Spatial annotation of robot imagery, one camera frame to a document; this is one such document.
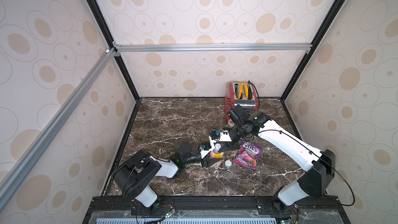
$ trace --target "black metal platform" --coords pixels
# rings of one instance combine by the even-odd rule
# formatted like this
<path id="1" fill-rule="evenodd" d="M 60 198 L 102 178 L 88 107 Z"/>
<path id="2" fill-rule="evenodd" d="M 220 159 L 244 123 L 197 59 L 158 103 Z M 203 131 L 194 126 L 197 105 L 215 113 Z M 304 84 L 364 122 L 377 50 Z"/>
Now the black metal platform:
<path id="1" fill-rule="evenodd" d="M 277 214 L 271 208 L 272 197 L 217 197 L 217 196 L 164 196 L 161 198 L 161 205 L 170 204 L 176 211 L 219 211 L 219 210 L 246 210 L 258 211 L 258 214 L 267 215 L 278 219 L 287 219 L 291 216 L 291 211 L 284 214 Z M 350 224 L 346 212 L 340 204 L 328 199 L 307 197 L 297 201 L 297 209 L 300 214 L 304 210 L 325 211 L 335 209 L 340 214 L 344 224 Z M 151 214 L 146 207 L 138 201 L 129 201 L 124 197 L 94 197 L 88 208 L 83 224 L 87 224 L 94 211 L 131 211 L 131 216 L 161 218 L 168 210 L 159 210 L 156 214 Z"/>

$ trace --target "marble countertop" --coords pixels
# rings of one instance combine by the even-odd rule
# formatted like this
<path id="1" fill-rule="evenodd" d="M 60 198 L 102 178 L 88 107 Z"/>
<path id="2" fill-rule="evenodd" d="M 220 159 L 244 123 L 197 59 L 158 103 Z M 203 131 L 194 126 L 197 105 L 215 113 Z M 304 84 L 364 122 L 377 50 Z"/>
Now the marble countertop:
<path id="1" fill-rule="evenodd" d="M 260 111 L 294 134 L 279 100 L 261 98 Z M 120 164 L 140 149 L 167 158 L 182 142 L 198 147 L 194 131 L 206 142 L 210 127 L 221 129 L 225 125 L 223 98 L 143 98 Z M 257 170 L 236 163 L 225 167 L 224 162 L 236 155 L 236 151 L 230 151 L 224 153 L 220 167 L 202 168 L 195 163 L 177 179 L 155 177 L 149 185 L 158 195 L 270 196 L 303 173 L 290 157 L 266 140 L 253 137 L 247 141 L 263 148 Z M 114 182 L 109 195 L 121 195 Z"/>

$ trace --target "bottle cap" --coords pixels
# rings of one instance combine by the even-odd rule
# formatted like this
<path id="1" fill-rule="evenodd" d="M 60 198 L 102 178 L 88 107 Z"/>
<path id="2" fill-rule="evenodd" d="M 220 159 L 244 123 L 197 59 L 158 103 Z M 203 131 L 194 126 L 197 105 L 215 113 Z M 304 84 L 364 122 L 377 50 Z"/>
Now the bottle cap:
<path id="1" fill-rule="evenodd" d="M 216 145 L 215 145 L 215 150 L 218 151 L 218 150 L 220 150 L 220 149 L 221 149 L 221 144 L 216 144 Z"/>
<path id="2" fill-rule="evenodd" d="M 231 160 L 225 161 L 225 166 L 228 167 L 228 168 L 231 167 L 232 166 Z"/>

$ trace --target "patterned wall panel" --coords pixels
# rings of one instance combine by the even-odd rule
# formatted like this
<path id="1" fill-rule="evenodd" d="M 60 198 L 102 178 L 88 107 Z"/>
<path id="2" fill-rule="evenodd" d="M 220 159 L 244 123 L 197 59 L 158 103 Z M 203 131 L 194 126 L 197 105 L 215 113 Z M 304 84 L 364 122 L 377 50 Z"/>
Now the patterned wall panel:
<path id="1" fill-rule="evenodd" d="M 349 0 L 287 99 L 306 142 L 336 154 L 353 224 L 398 218 L 398 0 Z M 352 197 L 336 178 L 328 190 Z"/>
<path id="2" fill-rule="evenodd" d="M 281 96 L 305 51 L 122 53 L 142 97 L 223 97 L 228 82 Z"/>
<path id="3" fill-rule="evenodd" d="M 0 224 L 82 223 L 134 104 L 112 60 L 0 214 Z"/>
<path id="4" fill-rule="evenodd" d="M 106 44 L 84 0 L 0 0 L 0 33 L 1 181 Z"/>
<path id="5" fill-rule="evenodd" d="M 311 42 L 334 0 L 97 0 L 119 44 Z"/>

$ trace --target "purple candy bag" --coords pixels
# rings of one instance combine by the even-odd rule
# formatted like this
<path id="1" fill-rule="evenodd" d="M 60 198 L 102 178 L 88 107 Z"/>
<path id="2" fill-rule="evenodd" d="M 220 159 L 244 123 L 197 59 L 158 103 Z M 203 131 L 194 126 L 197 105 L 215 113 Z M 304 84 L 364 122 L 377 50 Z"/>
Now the purple candy bag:
<path id="1" fill-rule="evenodd" d="M 263 152 L 263 148 L 242 139 L 240 141 L 240 149 L 232 162 L 256 170 L 258 157 L 260 157 L 261 152 Z"/>

